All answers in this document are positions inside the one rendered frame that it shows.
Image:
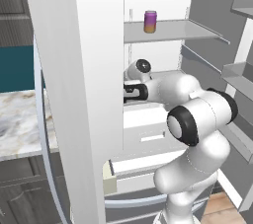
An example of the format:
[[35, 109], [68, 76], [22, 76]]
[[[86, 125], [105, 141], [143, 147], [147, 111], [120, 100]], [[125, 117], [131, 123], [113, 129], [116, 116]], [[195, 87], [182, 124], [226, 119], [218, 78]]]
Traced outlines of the white fridge crisper drawer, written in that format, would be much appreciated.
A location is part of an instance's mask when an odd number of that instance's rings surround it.
[[167, 111], [158, 104], [124, 107], [124, 153], [133, 157], [184, 150], [166, 124]]

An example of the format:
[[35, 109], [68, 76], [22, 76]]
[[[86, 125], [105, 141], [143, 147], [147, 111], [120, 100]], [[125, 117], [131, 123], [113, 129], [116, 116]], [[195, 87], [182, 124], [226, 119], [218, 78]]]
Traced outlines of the dark grey wall cupboard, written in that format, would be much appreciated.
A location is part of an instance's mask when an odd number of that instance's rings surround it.
[[0, 47], [33, 44], [28, 0], [0, 0]]

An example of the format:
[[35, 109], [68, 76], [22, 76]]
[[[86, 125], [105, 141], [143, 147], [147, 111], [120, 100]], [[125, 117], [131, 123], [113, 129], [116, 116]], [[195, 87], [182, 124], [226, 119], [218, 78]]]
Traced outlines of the purple orange soda can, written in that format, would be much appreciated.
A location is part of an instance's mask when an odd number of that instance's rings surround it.
[[146, 11], [144, 13], [144, 31], [152, 34], [156, 31], [157, 13], [155, 11]]

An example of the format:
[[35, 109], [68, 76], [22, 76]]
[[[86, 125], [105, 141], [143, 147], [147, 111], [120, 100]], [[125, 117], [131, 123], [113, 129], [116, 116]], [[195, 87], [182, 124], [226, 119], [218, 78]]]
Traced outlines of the white closed fridge door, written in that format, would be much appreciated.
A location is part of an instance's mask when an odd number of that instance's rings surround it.
[[123, 149], [124, 0], [28, 0], [75, 224], [106, 224]]

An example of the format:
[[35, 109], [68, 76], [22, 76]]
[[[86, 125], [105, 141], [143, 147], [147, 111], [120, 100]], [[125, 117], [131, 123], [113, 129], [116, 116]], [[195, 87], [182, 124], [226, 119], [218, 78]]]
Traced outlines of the grey open fridge door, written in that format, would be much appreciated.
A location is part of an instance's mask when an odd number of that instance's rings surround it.
[[[223, 90], [238, 105], [236, 124], [253, 140], [253, 101], [221, 78], [223, 66], [239, 62], [253, 65], [253, 19], [231, 11], [233, 0], [192, 0], [190, 19], [230, 41], [187, 40], [182, 47], [184, 72], [196, 76], [203, 87]], [[219, 182], [247, 224], [253, 224], [253, 164], [231, 144]]]

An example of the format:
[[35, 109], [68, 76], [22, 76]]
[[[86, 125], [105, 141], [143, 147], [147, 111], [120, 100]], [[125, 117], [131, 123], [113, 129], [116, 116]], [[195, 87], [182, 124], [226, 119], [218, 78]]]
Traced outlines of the dark grey base cupboard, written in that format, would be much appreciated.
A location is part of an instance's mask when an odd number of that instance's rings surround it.
[[0, 162], [0, 224], [61, 224], [42, 155]]

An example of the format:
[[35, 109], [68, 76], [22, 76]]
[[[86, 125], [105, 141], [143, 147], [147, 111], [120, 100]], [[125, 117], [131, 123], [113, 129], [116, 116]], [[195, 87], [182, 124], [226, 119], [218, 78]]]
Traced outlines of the grey fridge shelf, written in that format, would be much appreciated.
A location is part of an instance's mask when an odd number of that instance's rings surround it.
[[191, 19], [158, 21], [156, 31], [152, 34], [144, 31], [144, 22], [125, 22], [124, 26], [124, 43], [202, 38], [215, 38], [230, 44], [230, 41], [224, 38], [222, 34]]

